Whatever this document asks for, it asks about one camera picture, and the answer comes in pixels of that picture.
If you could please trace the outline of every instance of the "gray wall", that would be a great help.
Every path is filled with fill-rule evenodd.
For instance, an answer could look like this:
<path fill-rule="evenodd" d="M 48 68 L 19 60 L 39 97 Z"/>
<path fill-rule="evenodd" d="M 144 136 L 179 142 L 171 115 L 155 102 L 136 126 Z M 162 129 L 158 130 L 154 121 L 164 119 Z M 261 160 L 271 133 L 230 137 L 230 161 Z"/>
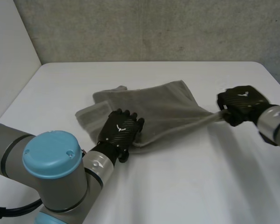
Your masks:
<path fill-rule="evenodd" d="M 256 61 L 280 83 L 280 0 L 14 1 L 42 63 Z"/>

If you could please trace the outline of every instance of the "white logo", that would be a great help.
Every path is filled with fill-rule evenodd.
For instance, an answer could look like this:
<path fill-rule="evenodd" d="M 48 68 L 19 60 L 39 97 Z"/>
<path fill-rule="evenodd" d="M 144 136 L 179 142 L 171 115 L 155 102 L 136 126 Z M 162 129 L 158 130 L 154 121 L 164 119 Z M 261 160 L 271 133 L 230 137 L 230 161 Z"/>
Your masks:
<path fill-rule="evenodd" d="M 118 125 L 116 125 L 116 127 L 117 127 L 117 129 L 118 129 L 119 132 L 126 130 L 126 128 L 121 129 L 120 127 L 118 127 Z"/>
<path fill-rule="evenodd" d="M 240 97 L 247 97 L 248 94 L 249 94 L 249 92 L 246 92 L 245 94 L 238 94 L 238 96 L 240 96 Z"/>

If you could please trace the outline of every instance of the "white wall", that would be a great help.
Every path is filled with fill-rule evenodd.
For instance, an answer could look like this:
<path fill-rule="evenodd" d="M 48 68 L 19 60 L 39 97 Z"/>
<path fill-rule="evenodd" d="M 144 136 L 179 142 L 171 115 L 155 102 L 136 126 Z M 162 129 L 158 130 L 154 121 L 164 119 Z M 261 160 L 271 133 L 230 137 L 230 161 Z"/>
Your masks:
<path fill-rule="evenodd" d="M 0 0 L 0 116 L 41 63 L 12 0 Z"/>

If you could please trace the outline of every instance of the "black cable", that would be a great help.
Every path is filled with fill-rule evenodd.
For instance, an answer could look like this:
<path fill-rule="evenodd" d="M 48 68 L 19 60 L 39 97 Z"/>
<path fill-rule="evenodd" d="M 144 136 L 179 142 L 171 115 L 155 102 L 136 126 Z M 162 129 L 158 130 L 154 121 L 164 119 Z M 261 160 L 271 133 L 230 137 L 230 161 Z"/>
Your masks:
<path fill-rule="evenodd" d="M 6 209 L 0 207 L 0 219 L 3 217 L 18 217 L 18 216 L 26 215 L 34 211 L 35 209 L 37 209 L 41 204 L 42 204 L 41 199 L 38 199 L 37 201 L 31 204 L 16 209 Z"/>

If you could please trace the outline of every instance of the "silver metal ring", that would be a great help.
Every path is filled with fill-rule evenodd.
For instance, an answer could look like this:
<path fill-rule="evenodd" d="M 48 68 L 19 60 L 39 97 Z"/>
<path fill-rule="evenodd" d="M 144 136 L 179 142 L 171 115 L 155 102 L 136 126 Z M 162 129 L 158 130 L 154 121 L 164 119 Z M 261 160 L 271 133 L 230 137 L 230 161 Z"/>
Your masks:
<path fill-rule="evenodd" d="M 266 109 L 257 121 L 257 127 L 263 135 L 275 142 L 274 131 L 280 124 L 280 106 Z"/>
<path fill-rule="evenodd" d="M 114 170 L 111 160 L 103 153 L 89 151 L 83 158 L 84 167 L 90 169 L 101 178 L 105 185 Z"/>

